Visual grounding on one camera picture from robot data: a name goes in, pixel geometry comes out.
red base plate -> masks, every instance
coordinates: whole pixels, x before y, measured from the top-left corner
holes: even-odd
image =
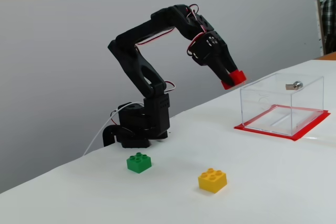
[[[246,126],[248,124],[250,124],[251,122],[257,120],[258,118],[260,118],[261,116],[263,116],[266,113],[270,112],[271,110],[273,110],[276,107],[287,107],[287,106],[272,105],[271,108],[268,109],[267,111],[265,111],[262,114],[256,116],[255,118],[252,118],[251,120],[247,121],[245,123],[245,125],[240,124],[240,125],[236,126],[235,129],[242,130],[242,131],[249,131],[249,132],[259,133],[259,134],[264,134],[264,135],[269,135],[269,136],[277,136],[277,137],[282,137],[282,138],[288,138],[288,139],[292,139],[293,141],[296,141],[296,140],[302,138],[304,135],[306,135],[309,131],[311,131],[313,128],[315,128],[319,123],[321,123],[324,119],[326,119],[330,115],[330,113],[329,113],[328,110],[324,110],[323,113],[318,118],[316,118],[315,120],[313,120],[312,122],[310,122],[309,124],[307,124],[304,128],[302,128],[302,130],[300,130],[299,132],[297,132],[293,136],[285,136],[285,135],[281,135],[281,134],[270,133],[270,132],[265,132],[265,131],[258,131],[258,130],[253,130],[253,129],[246,128]]]

red gripper tip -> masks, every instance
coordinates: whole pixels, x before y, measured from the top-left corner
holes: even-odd
[[[234,86],[242,84],[244,81],[246,81],[246,76],[245,76],[244,72],[239,71],[239,70],[233,71],[232,73],[229,74],[229,76],[232,78],[232,80],[235,84]],[[222,81],[222,85],[223,85],[225,90],[228,90],[228,89],[234,87],[234,86],[229,86],[228,84],[226,84],[223,81]]]

lego brick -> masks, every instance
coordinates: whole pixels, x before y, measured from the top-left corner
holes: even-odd
[[[152,167],[151,158],[138,152],[135,156],[130,156],[127,160],[127,168],[136,173],[142,173],[144,170]]]
[[[226,174],[221,170],[209,168],[207,172],[198,177],[200,189],[216,193],[227,185]]]

wire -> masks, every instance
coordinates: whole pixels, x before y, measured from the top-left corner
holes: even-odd
[[[191,46],[202,36],[202,35],[204,35],[205,34],[205,31],[203,31],[203,32],[201,32],[201,33],[199,33],[199,34],[197,34],[196,36],[195,36],[195,38],[191,41],[191,43],[190,43],[190,45],[188,46],[188,48],[187,48],[187,54],[189,55],[189,56],[192,56],[193,54],[190,52],[190,48],[191,48]]]
[[[97,136],[98,136],[99,133],[103,130],[103,128],[105,127],[105,125],[108,124],[108,123],[110,122],[110,120],[111,120],[116,114],[118,114],[119,111],[121,111],[122,109],[124,109],[124,108],[126,108],[127,106],[132,105],[132,104],[140,104],[140,105],[144,106],[144,104],[143,104],[142,102],[131,102],[131,103],[129,103],[129,104],[127,104],[127,105],[121,107],[120,109],[117,109],[117,110],[115,111],[115,113],[112,114],[112,115],[110,116],[110,118],[106,121],[106,123],[102,126],[102,128],[100,128],[100,130],[98,131],[98,133],[94,136],[94,138],[92,139],[92,141],[91,141],[91,143],[89,144],[88,148],[87,148],[86,151],[84,152],[83,156],[85,156],[85,155],[87,154],[87,152],[88,152],[88,150],[90,149],[91,145],[92,145],[93,142],[96,140]]]
[[[111,121],[115,124],[115,125],[117,125],[117,123],[111,118]]]
[[[173,91],[174,89],[176,89],[176,85],[175,85],[173,82],[171,82],[171,81],[164,81],[164,82],[169,83],[169,84],[171,84],[171,85],[173,86],[172,89],[168,89],[168,90],[166,90],[165,93],[166,93],[166,92]]]
[[[174,27],[173,29],[170,29],[169,31],[166,31],[166,32],[163,33],[163,34],[160,34],[160,35],[158,35],[158,36],[156,36],[156,37],[150,39],[150,40],[147,40],[147,41],[142,42],[142,43],[137,43],[137,45],[142,46],[142,45],[145,45],[145,44],[147,44],[147,43],[149,43],[149,42],[152,42],[152,41],[154,41],[154,40],[156,40],[156,39],[158,39],[158,38],[160,38],[160,37],[162,37],[162,36],[165,36],[165,35],[171,33],[174,29],[175,29],[175,27]]]

green lego brick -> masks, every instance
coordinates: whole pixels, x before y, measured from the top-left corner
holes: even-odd
[[[135,156],[130,156],[127,160],[127,168],[136,173],[142,173],[144,170],[152,167],[151,158],[138,152]]]

